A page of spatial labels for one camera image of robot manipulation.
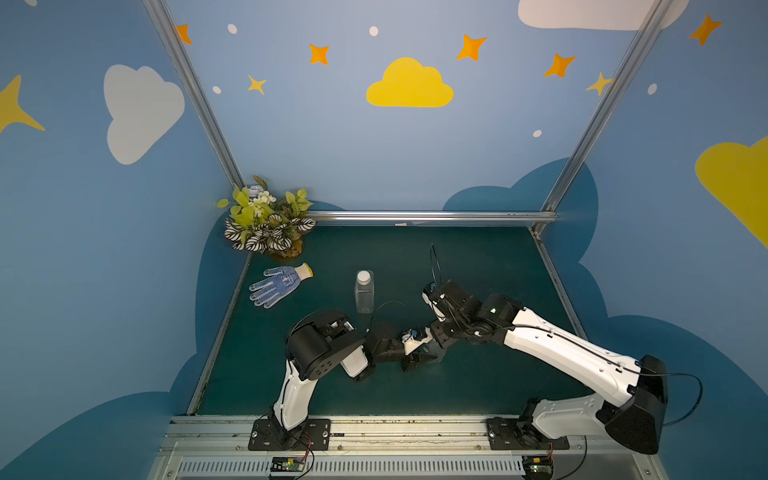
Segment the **white bottle cap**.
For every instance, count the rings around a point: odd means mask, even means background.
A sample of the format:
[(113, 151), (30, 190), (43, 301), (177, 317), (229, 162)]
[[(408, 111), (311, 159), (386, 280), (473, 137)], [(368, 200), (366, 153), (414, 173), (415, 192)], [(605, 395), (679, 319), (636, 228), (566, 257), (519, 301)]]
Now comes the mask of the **white bottle cap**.
[(361, 285), (366, 285), (371, 281), (371, 273), (367, 270), (361, 270), (357, 273), (356, 279)]

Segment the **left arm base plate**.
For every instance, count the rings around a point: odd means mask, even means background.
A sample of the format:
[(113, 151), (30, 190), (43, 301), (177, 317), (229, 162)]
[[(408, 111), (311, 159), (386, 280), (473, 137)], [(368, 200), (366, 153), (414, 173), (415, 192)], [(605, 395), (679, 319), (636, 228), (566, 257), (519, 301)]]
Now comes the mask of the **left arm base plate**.
[(247, 448), (249, 451), (327, 451), (331, 437), (330, 419), (309, 418), (292, 430), (286, 430), (275, 417), (254, 422)]

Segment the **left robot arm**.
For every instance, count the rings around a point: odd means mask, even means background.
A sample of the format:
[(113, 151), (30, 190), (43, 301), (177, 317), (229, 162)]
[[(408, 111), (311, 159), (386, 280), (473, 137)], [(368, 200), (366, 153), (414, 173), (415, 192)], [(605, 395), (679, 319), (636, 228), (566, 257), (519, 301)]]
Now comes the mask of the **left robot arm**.
[(439, 362), (446, 349), (428, 327), (388, 336), (384, 331), (356, 329), (336, 309), (313, 312), (293, 327), (286, 339), (286, 373), (269, 422), (281, 437), (299, 433), (319, 379), (337, 366), (355, 381), (370, 376), (377, 364), (397, 362), (407, 372)]

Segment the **square clear plastic bottle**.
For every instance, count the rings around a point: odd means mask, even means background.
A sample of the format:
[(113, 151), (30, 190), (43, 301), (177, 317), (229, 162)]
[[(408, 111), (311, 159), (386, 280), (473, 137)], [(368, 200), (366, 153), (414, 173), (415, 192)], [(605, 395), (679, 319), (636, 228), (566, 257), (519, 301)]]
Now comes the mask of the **square clear plastic bottle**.
[(356, 311), (360, 314), (372, 314), (375, 304), (374, 279), (371, 271), (371, 281), (366, 285), (361, 285), (355, 277), (354, 295)]

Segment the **round clear plastic bottle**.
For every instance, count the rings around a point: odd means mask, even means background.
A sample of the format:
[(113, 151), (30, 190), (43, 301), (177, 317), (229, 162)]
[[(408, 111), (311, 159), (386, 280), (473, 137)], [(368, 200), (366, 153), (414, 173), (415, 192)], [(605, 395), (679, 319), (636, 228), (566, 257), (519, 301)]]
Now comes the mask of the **round clear plastic bottle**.
[(430, 363), (441, 362), (446, 354), (446, 350), (442, 348), (437, 342), (429, 342), (425, 345), (424, 349), (429, 356)]

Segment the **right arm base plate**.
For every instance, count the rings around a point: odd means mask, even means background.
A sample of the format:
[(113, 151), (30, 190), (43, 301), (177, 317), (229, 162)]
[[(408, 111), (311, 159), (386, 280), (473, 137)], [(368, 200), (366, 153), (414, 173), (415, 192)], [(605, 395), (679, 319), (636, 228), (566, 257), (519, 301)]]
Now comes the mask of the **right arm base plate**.
[(492, 417), (486, 420), (492, 450), (568, 450), (566, 437), (549, 438), (537, 430), (531, 418)]

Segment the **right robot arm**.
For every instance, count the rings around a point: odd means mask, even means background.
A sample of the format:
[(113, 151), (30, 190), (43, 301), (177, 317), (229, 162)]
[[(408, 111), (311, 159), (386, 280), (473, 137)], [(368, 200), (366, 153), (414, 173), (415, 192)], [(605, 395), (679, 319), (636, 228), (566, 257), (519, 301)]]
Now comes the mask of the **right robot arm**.
[(538, 358), (591, 389), (587, 396), (531, 399), (511, 426), (514, 441), (543, 449), (568, 436), (609, 437), (641, 454), (658, 452), (668, 395), (665, 364), (621, 355), (578, 337), (500, 294), (484, 301), (457, 283), (428, 284), (423, 301), (441, 347), (454, 340), (493, 342)]

